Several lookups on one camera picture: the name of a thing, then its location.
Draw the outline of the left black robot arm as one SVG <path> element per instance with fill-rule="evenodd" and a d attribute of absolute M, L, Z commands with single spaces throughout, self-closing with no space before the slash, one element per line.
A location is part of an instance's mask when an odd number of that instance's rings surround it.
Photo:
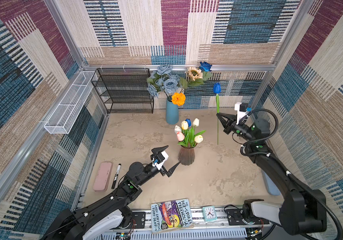
<path fill-rule="evenodd" d="M 128 207 L 142 192 L 141 186 L 158 173 L 170 177 L 177 168 L 164 167 L 168 155 L 167 146 L 151 150 L 151 162 L 144 165 L 134 162 L 130 165 L 122 181 L 109 195 L 82 209 L 66 209 L 54 219 L 44 240 L 92 240 L 107 230 L 129 226 L 132 210 Z"/>

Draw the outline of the cream tulip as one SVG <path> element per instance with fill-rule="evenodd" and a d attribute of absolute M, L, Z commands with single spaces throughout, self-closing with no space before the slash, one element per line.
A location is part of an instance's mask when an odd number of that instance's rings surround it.
<path fill-rule="evenodd" d="M 193 125 L 194 127 L 198 127 L 199 124 L 200 124 L 200 120 L 199 120 L 198 118 L 194 119 L 192 125 Z"/>

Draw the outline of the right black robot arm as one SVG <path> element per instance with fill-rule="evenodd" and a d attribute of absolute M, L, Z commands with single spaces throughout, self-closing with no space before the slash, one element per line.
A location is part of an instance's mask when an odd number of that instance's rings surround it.
<path fill-rule="evenodd" d="M 313 190 L 299 180 L 273 153 L 266 141 L 278 130 L 277 116 L 270 110 L 275 127 L 270 129 L 270 123 L 265 119 L 257 119 L 247 126 L 248 117 L 257 110 L 247 112 L 238 119 L 236 115 L 217 113 L 216 116 L 224 127 L 226 134 L 236 134 L 245 140 L 241 145 L 241 155 L 262 169 L 279 189 L 284 198 L 282 204 L 269 204 L 264 200 L 245 200 L 242 209 L 244 221 L 266 219 L 282 227 L 286 233 L 302 235 L 312 239 L 312 233 L 321 233 L 327 230 L 327 216 L 330 216 L 337 229 L 336 239 L 343 239 L 343 227 L 337 216 L 326 204 L 326 197 L 320 190 Z"/>

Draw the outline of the pink tulip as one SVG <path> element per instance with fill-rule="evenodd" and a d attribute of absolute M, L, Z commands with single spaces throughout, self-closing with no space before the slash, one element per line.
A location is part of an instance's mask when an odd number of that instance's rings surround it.
<path fill-rule="evenodd" d="M 179 142 L 182 142 L 185 139 L 185 135 L 182 132 L 177 132 L 177 139 Z"/>

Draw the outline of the orange marigold flower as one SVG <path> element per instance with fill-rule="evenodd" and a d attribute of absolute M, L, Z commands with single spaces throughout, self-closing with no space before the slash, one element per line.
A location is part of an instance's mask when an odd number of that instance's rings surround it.
<path fill-rule="evenodd" d="M 186 101 L 186 96 L 183 93 L 174 93 L 171 97 L 171 102 L 178 107 L 183 106 Z"/>

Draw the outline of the white tulip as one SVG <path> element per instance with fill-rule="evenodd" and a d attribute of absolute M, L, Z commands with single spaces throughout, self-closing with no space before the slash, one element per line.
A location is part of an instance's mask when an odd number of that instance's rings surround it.
<path fill-rule="evenodd" d="M 182 132 L 182 128 L 176 125 L 175 128 L 174 128 L 174 131 L 175 131 L 176 134 L 181 133 Z"/>
<path fill-rule="evenodd" d="M 202 135 L 197 135 L 194 138 L 195 143 L 199 144 L 203 141 L 203 136 Z"/>

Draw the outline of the yellow tulip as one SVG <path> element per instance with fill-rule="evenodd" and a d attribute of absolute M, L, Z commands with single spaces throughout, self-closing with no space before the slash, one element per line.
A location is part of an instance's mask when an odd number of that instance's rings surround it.
<path fill-rule="evenodd" d="M 181 128 L 182 130 L 187 130 L 189 128 L 189 123 L 187 121 L 182 121 Z"/>

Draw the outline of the cream sunflower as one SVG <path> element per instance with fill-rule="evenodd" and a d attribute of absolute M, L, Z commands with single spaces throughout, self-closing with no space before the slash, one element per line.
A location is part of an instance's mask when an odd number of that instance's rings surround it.
<path fill-rule="evenodd" d="M 180 87 L 182 89 L 187 89 L 189 87 L 198 87 L 204 84 L 203 72 L 196 67 L 188 67 L 185 75 L 185 78 L 180 78 Z"/>

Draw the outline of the red ribbed glass vase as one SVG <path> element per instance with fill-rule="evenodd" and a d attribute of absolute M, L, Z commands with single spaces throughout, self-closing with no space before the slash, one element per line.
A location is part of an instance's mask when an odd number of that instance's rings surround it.
<path fill-rule="evenodd" d="M 178 160 L 181 163 L 181 165 L 184 165 L 184 166 L 191 165 L 195 160 L 195 149 L 181 146 L 181 149 L 178 155 Z"/>

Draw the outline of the blue ceramic vase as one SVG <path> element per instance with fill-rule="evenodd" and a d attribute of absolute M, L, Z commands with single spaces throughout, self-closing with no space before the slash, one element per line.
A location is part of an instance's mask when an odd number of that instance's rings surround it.
<path fill-rule="evenodd" d="M 165 110 L 166 122 L 170 125 L 175 125 L 179 121 L 179 106 L 167 100 Z"/>

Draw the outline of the dark blue rose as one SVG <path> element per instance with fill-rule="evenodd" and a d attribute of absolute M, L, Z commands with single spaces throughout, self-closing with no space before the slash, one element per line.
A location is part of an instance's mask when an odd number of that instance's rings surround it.
<path fill-rule="evenodd" d="M 200 62 L 200 67 L 199 69 L 203 73 L 203 80 L 206 81 L 212 76 L 212 70 L 211 70 L 212 65 L 207 63 L 207 62 Z"/>

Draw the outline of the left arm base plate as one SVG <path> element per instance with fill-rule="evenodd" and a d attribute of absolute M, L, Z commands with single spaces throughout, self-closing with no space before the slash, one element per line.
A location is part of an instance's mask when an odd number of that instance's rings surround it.
<path fill-rule="evenodd" d="M 146 212 L 133 212 L 129 217 L 129 223 L 124 225 L 124 229 L 144 229 L 145 228 Z"/>

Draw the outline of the pale blue rose bouquet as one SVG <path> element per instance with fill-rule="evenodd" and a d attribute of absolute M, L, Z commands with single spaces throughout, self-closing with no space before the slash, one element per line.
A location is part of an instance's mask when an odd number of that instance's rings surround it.
<path fill-rule="evenodd" d="M 180 76 L 172 74 L 173 66 L 170 64 L 160 65 L 154 70 L 150 77 L 147 78 L 147 91 L 151 97 L 159 96 L 164 92 L 166 99 L 172 101 L 172 96 L 181 89 Z"/>

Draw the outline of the blue tulip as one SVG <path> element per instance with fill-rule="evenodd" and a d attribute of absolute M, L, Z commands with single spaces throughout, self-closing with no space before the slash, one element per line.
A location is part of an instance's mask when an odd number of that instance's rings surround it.
<path fill-rule="evenodd" d="M 213 88 L 214 94 L 216 94 L 216 111 L 217 114 L 220 112 L 220 98 L 219 93 L 221 92 L 221 84 L 215 83 Z M 219 119 L 217 119 L 217 145 L 219 144 Z"/>
<path fill-rule="evenodd" d="M 191 125 L 192 125 L 191 120 L 190 119 L 186 119 L 185 121 L 188 123 L 188 127 L 191 127 Z"/>

